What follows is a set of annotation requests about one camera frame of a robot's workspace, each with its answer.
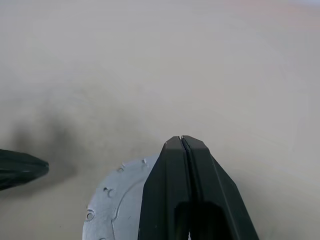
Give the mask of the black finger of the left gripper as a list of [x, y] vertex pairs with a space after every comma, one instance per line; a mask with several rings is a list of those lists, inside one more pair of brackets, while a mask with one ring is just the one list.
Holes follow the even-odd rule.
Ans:
[[27, 153], [0, 149], [0, 191], [32, 182], [49, 172], [49, 163]]

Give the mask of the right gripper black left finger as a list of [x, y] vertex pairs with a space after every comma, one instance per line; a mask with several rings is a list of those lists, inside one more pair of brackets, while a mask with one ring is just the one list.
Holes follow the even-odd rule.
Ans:
[[143, 186], [137, 240], [189, 240], [191, 187], [182, 140], [167, 140]]

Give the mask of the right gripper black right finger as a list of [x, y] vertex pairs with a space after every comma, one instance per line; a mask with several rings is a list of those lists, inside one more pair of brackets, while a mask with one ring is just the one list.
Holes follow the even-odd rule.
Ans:
[[192, 192], [191, 240], [259, 240], [241, 194], [203, 141], [183, 136]]

